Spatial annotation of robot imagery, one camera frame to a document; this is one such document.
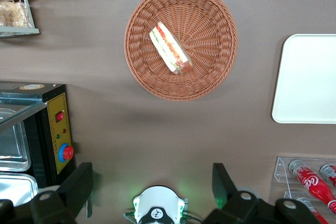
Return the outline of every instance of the control panel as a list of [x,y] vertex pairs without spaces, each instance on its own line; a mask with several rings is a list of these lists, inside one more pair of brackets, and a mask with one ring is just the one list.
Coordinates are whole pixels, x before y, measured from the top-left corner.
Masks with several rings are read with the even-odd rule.
[[74,149],[71,146],[70,126],[65,93],[49,100],[48,116],[51,137],[53,139],[54,156],[57,174],[73,157]]

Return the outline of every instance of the oven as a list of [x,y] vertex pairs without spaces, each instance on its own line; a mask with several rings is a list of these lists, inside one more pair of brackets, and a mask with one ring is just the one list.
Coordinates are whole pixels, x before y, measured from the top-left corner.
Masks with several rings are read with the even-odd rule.
[[76,169],[64,84],[0,81],[0,199],[14,206]]

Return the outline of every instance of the round wicker basket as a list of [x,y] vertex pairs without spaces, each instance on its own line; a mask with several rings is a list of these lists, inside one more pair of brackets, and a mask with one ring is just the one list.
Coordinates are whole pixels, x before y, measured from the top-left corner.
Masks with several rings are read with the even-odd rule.
[[[170,72],[149,32],[163,22],[188,53],[192,71]],[[173,101],[195,100],[220,85],[237,53],[233,18],[221,0],[143,0],[125,32],[127,64],[138,83],[153,95]]]

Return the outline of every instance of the red bottle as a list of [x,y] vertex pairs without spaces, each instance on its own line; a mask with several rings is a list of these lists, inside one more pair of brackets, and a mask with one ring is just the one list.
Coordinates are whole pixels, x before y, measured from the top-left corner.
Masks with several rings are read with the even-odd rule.
[[309,169],[302,160],[291,162],[288,168],[312,196],[325,203],[336,214],[336,198],[326,182]]
[[323,165],[320,169],[323,178],[328,179],[336,187],[336,166],[333,164]]
[[305,204],[306,207],[308,207],[308,209],[316,216],[316,218],[322,223],[322,224],[328,224],[328,222],[326,221],[326,219],[323,218],[323,216],[316,210],[316,208],[314,207],[314,205],[310,202],[309,199],[307,198],[298,198],[296,199],[302,203]]

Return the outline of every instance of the red switch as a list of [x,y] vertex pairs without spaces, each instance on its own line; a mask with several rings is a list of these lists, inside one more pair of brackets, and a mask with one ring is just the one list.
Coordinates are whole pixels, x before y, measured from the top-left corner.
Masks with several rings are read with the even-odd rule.
[[58,123],[59,121],[63,120],[64,115],[63,115],[63,111],[60,111],[56,114],[56,123]]
[[74,156],[73,153],[74,152],[74,149],[72,146],[67,146],[64,148],[64,151],[63,151],[63,158],[65,160],[70,160],[72,159],[72,157]]

